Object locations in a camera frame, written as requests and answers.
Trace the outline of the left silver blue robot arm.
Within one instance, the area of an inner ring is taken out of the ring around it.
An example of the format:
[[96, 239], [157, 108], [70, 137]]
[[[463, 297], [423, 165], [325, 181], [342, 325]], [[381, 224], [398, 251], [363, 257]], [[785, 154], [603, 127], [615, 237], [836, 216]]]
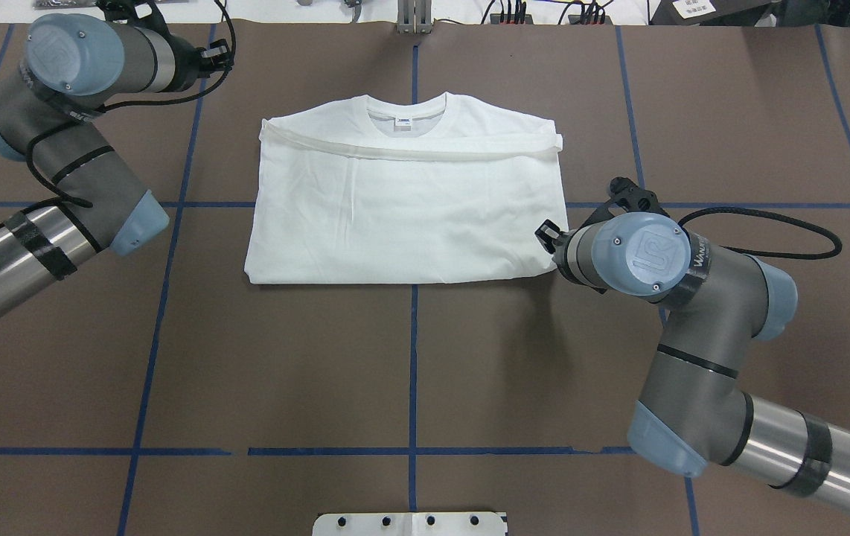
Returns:
[[127, 106], [199, 101], [190, 88], [234, 68], [237, 34], [193, 45], [153, 1], [98, 1], [98, 19], [50, 13], [29, 27], [0, 82], [0, 156], [50, 197], [0, 223], [0, 318], [104, 250], [128, 255], [167, 228], [152, 191], [96, 129]]

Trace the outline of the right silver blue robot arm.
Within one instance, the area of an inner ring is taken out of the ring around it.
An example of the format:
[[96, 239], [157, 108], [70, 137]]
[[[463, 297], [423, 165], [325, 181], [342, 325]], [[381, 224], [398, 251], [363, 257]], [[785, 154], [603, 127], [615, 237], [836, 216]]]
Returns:
[[668, 311], [627, 432], [636, 454], [688, 478], [726, 466], [850, 513], [850, 431], [738, 387], [751, 342], [795, 316], [785, 271], [652, 211], [570, 231], [545, 220], [535, 237], [572, 284]]

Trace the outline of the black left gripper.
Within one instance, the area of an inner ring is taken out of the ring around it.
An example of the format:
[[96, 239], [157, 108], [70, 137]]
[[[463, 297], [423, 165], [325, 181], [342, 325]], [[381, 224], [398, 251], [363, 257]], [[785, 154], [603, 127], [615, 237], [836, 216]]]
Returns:
[[228, 43], [210, 43], [203, 48], [173, 33], [167, 43], [174, 57], [174, 75], [168, 89], [189, 89], [204, 75], [229, 72], [234, 67], [234, 50]]

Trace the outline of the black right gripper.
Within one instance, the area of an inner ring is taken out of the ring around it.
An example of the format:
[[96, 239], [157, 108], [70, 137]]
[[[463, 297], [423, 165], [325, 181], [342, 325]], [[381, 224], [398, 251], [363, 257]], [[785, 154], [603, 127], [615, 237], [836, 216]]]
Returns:
[[554, 254], [558, 271], [573, 284], [589, 286], [589, 227], [561, 230], [551, 220], [544, 220], [534, 231], [538, 242], [548, 254]]

